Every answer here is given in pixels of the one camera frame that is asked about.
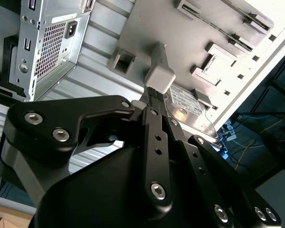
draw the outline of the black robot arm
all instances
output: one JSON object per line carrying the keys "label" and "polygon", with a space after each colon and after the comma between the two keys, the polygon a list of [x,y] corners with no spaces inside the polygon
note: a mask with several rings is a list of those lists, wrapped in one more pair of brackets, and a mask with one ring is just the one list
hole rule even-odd
{"label": "black robot arm", "polygon": [[[8,111],[0,175],[37,207],[31,227],[281,227],[276,211],[198,135],[189,140],[148,88],[120,96],[21,103]],[[72,155],[124,142],[70,174]]]}

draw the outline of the ventilation grille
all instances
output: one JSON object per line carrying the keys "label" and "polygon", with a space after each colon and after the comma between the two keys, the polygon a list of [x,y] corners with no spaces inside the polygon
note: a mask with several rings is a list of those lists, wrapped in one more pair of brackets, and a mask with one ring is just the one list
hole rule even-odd
{"label": "ventilation grille", "polygon": [[46,28],[43,38],[41,58],[38,59],[35,70],[37,78],[41,78],[56,66],[65,27],[66,24],[61,23]]}

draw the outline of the yellow cable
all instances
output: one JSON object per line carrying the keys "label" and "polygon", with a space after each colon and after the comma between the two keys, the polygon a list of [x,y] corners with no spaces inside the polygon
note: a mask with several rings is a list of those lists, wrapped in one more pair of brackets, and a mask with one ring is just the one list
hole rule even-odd
{"label": "yellow cable", "polygon": [[246,152],[246,150],[248,150],[249,146],[253,143],[253,141],[254,141],[254,140],[251,140],[250,143],[249,143],[249,145],[248,145],[248,146],[245,148],[245,150],[243,151],[242,156],[241,156],[241,157],[239,158],[239,160],[238,160],[238,163],[237,163],[237,166],[236,166],[236,170],[237,170],[237,168],[238,168],[239,163],[240,163],[241,160],[242,160],[242,157],[244,156],[244,153]]}
{"label": "yellow cable", "polygon": [[277,124],[281,123],[283,120],[285,120],[285,119],[279,120],[278,122],[274,123],[274,124],[271,125],[270,127],[267,127],[266,129],[262,130],[262,131],[260,132],[260,134],[263,133],[263,132],[265,132],[265,131],[267,131],[267,130],[269,130],[270,128],[276,126]]}
{"label": "yellow cable", "polygon": [[[267,131],[267,130],[269,130],[270,128],[276,126],[277,124],[281,123],[283,120],[285,120],[285,119],[279,120],[278,122],[274,123],[273,125],[271,125],[271,126],[267,127],[266,129],[262,130],[262,131],[260,132],[260,134],[263,133],[263,132],[265,132],[265,131]],[[243,156],[244,156],[244,153],[248,150],[248,148],[250,147],[250,145],[251,145],[252,142],[253,142],[253,140],[250,141],[249,145],[248,145],[248,146],[245,148],[245,150],[243,151],[242,156],[241,156],[241,157],[239,158],[239,160],[238,160],[238,163],[237,163],[237,166],[236,166],[236,170],[237,170],[237,168],[238,168],[238,165],[240,164],[240,161],[242,160],[242,158],[243,158]]]}

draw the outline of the white sticker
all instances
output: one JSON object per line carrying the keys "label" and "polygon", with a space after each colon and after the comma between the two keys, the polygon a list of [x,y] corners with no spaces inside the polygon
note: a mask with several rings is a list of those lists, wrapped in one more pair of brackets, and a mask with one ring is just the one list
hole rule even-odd
{"label": "white sticker", "polygon": [[60,17],[55,17],[52,19],[52,24],[57,23],[57,22],[61,22],[64,20],[73,19],[75,17],[77,17],[77,13],[72,13],[72,14],[68,14],[68,15],[64,15],[64,16],[60,16]]}
{"label": "white sticker", "polygon": [[192,94],[189,94],[173,85],[171,85],[170,91],[172,102],[174,104],[197,116],[203,115],[199,102]]}

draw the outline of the power supply unit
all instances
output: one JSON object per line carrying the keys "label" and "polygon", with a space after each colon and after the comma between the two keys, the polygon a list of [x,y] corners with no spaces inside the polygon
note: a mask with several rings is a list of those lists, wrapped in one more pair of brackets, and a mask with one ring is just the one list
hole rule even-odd
{"label": "power supply unit", "polygon": [[94,4],[22,0],[19,34],[4,38],[0,93],[34,101],[73,69]]}

